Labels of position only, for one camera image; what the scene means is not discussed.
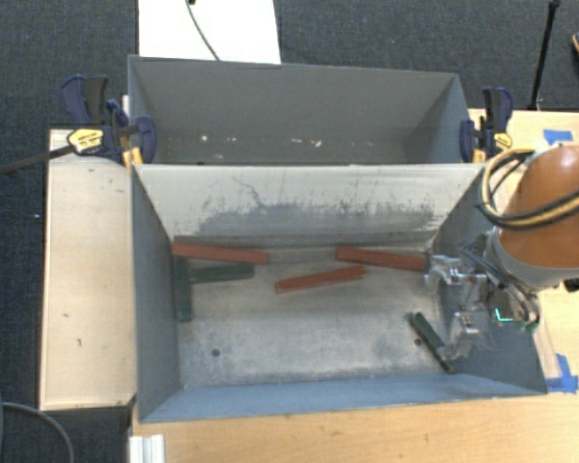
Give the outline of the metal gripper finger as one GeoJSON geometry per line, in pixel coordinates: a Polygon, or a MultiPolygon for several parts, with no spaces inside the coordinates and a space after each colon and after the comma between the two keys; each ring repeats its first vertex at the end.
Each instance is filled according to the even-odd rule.
{"type": "Polygon", "coordinates": [[[459,286],[463,274],[460,272],[460,259],[444,255],[432,255],[427,259],[426,287],[459,286]]]}
{"type": "Polygon", "coordinates": [[[437,348],[437,353],[444,361],[456,361],[467,357],[475,341],[480,336],[474,317],[468,312],[455,312],[451,320],[448,339],[443,346],[437,348]]]}

